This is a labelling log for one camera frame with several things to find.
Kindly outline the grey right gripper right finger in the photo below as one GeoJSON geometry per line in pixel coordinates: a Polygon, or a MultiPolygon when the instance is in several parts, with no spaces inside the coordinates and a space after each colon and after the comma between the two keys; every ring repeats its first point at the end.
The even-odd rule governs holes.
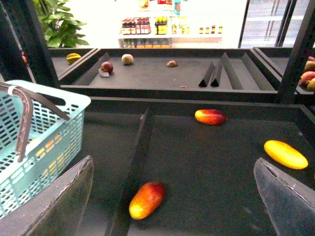
{"type": "Polygon", "coordinates": [[[315,191],[263,158],[254,164],[260,197],[278,236],[315,234],[315,191]]]}

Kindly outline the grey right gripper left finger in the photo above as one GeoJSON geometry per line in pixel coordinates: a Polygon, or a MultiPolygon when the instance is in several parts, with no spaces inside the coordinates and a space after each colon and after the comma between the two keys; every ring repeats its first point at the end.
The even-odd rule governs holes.
{"type": "Polygon", "coordinates": [[[0,221],[2,236],[75,236],[93,184],[94,163],[86,156],[43,192],[0,221]]]}

